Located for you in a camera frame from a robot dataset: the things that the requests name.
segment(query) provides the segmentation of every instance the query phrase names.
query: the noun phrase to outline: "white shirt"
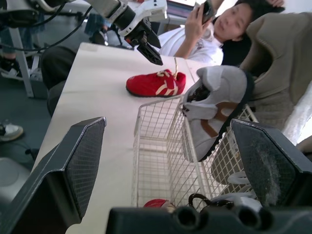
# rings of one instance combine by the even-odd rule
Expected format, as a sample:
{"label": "white shirt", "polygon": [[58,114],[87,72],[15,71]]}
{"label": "white shirt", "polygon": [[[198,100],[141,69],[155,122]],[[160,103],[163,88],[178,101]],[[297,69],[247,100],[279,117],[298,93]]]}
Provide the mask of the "white shirt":
{"label": "white shirt", "polygon": [[[184,28],[177,28],[159,36],[159,53],[174,56],[185,39]],[[211,23],[205,35],[196,43],[188,59],[207,63],[207,66],[221,65],[223,61],[222,43],[214,38],[214,26]]]}

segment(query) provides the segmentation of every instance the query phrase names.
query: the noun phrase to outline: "gray sneaker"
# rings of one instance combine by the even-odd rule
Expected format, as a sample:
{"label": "gray sneaker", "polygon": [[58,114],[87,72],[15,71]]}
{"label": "gray sneaker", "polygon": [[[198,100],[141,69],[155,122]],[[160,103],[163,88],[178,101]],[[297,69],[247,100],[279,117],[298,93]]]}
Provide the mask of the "gray sneaker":
{"label": "gray sneaker", "polygon": [[253,78],[237,67],[214,66],[197,71],[199,80],[183,100],[198,161],[215,149],[231,119],[252,96]]}
{"label": "gray sneaker", "polygon": [[20,137],[23,132],[24,130],[20,126],[11,123],[6,125],[0,124],[0,142],[15,140]]}

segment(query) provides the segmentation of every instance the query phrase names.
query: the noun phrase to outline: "wire basket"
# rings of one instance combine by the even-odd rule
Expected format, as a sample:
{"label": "wire basket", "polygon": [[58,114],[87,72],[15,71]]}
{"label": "wire basket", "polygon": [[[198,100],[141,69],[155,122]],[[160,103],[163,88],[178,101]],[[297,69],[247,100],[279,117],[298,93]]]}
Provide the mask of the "wire basket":
{"label": "wire basket", "polygon": [[[248,106],[238,118],[256,121]],[[140,106],[134,153],[132,205],[136,207],[155,198],[183,206],[193,193],[212,198],[244,187],[227,183],[229,175],[243,171],[230,128],[210,157],[197,162],[181,96]],[[200,209],[204,204],[195,200],[194,206]]]}

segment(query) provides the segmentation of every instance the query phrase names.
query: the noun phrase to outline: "black shoe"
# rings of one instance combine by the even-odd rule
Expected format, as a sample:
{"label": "black shoe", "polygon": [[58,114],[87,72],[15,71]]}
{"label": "black shoe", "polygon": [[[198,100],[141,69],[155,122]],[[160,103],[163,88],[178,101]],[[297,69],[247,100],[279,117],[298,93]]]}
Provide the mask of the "black shoe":
{"label": "black shoe", "polygon": [[107,32],[104,30],[96,31],[92,37],[89,38],[90,42],[97,45],[108,45]]}
{"label": "black shoe", "polygon": [[11,76],[21,77],[20,66],[16,59],[1,58],[0,71]]}

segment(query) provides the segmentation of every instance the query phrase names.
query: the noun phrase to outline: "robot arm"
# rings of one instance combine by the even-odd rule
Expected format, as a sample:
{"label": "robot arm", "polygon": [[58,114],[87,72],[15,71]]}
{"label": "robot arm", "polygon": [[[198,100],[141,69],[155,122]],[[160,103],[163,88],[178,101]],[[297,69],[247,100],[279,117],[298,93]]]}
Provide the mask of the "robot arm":
{"label": "robot arm", "polygon": [[[38,11],[51,12],[74,0],[0,0],[0,26],[27,27],[36,23]],[[119,28],[119,34],[131,45],[138,45],[150,62],[162,65],[160,54],[152,47],[160,48],[157,35],[148,21],[166,18],[166,0],[148,0],[135,10],[122,0],[84,0],[110,23]]]}

